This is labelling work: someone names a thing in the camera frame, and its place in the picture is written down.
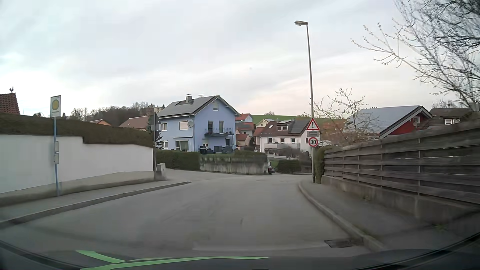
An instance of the speed limit sign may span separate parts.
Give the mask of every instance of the speed limit sign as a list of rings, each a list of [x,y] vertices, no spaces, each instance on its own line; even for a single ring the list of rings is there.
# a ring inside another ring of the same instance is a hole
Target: speed limit sign
[[[308,145],[311,147],[317,147],[318,146],[318,139],[315,137],[311,137],[308,139]]]

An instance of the asphalt road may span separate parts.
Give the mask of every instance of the asphalt road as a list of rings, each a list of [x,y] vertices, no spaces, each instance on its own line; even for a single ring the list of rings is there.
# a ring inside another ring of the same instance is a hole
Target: asphalt road
[[[298,181],[309,175],[168,173],[192,183],[16,225],[0,231],[0,239],[57,257],[79,249],[136,258],[368,252],[324,242],[348,235],[298,191]]]

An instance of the street lamp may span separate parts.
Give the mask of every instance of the street lamp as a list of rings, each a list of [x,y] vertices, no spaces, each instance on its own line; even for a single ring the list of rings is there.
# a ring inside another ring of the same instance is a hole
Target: street lamp
[[[308,44],[308,67],[310,68],[310,108],[312,110],[312,118],[313,118],[313,83],[312,83],[312,60],[310,58],[310,37],[308,35],[308,22],[304,21],[295,21],[295,25],[307,26],[307,44]],[[313,166],[313,156],[315,152],[312,147],[312,181],[315,182],[315,173],[314,173],[314,166]]]

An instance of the green hill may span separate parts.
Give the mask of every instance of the green hill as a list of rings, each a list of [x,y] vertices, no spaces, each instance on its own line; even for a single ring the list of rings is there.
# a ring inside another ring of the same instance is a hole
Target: green hill
[[[310,120],[310,117],[300,117],[300,116],[291,116],[291,115],[263,115],[263,114],[251,114],[253,123],[257,124],[260,122],[262,119],[273,119],[273,120],[279,120],[279,121],[284,121],[284,120],[292,120],[295,118],[296,120]],[[321,125],[322,123],[326,121],[330,121],[328,118],[315,118],[315,121],[317,124]]]

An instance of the balcony railing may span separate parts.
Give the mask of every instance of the balcony railing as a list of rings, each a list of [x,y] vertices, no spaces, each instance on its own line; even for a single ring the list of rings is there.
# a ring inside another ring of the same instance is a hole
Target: balcony railing
[[[264,144],[265,149],[285,149],[285,148],[292,148],[292,149],[300,149],[300,144],[289,144],[289,143],[270,143]]]
[[[206,128],[205,129],[205,136],[227,136],[234,134],[233,128],[225,127],[225,128]]]

